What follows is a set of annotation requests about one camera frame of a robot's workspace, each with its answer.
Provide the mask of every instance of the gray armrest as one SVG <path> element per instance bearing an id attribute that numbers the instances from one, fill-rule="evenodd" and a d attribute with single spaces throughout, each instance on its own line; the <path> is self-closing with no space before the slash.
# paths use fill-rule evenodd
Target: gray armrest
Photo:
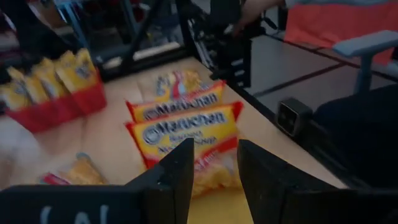
<path id="1" fill-rule="evenodd" d="M 338 42 L 333 46 L 333 50 L 344 57 L 351 58 L 363 55 L 373 56 L 379 52 L 397 46 L 398 32 L 383 30 Z"/>

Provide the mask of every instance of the person's hand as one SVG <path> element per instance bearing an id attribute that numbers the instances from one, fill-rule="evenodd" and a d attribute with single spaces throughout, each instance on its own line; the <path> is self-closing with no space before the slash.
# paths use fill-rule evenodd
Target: person's hand
<path id="1" fill-rule="evenodd" d="M 242 16 L 234 26 L 233 36 L 237 36 L 246 25 L 255 21 L 265 10 L 283 3 L 284 0 L 246 0 L 242 7 Z"/>

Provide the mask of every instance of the red tray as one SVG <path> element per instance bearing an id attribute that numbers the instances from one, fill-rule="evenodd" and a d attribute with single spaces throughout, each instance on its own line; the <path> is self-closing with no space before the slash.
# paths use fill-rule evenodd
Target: red tray
<path id="1" fill-rule="evenodd" d="M 6 114 L 30 132 L 39 133 L 80 116 L 88 116 L 105 106 L 104 86 L 99 78 L 98 84 L 85 90 L 19 111 L 7 110 Z"/>

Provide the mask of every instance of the chair armrest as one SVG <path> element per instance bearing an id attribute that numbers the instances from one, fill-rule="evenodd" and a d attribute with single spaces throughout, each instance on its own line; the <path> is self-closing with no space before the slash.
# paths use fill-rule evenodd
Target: chair armrest
<path id="1" fill-rule="evenodd" d="M 333 50 L 344 57 L 373 56 L 379 52 L 398 46 L 398 32 L 382 30 L 373 34 L 338 42 Z"/>

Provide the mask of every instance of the wooden table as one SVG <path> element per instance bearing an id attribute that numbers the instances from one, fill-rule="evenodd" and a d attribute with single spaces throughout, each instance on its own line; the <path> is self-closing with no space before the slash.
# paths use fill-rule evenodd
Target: wooden table
<path id="1" fill-rule="evenodd" d="M 124 99 L 143 102 L 150 93 L 139 85 L 151 77 L 172 70 L 194 69 L 202 79 L 210 71 L 194 58 L 145 70 L 105 84 L 108 106 L 87 118 L 76 119 L 35 136 L 8 117 L 0 118 L 0 188 L 12 184 L 34 184 L 37 176 L 74 160 L 77 152 L 88 153 L 102 174 L 112 184 L 125 184 L 139 175 L 144 166 L 132 138 L 124 127 L 131 120 Z M 229 87 L 225 103 L 240 100 L 245 108 L 239 117 L 240 131 L 251 141 L 267 149 L 293 166 L 339 188 L 345 185 L 328 172 L 312 156 L 282 134 Z M 252 223 L 242 191 L 220 190 L 197 198 L 190 207 L 190 224 Z"/>

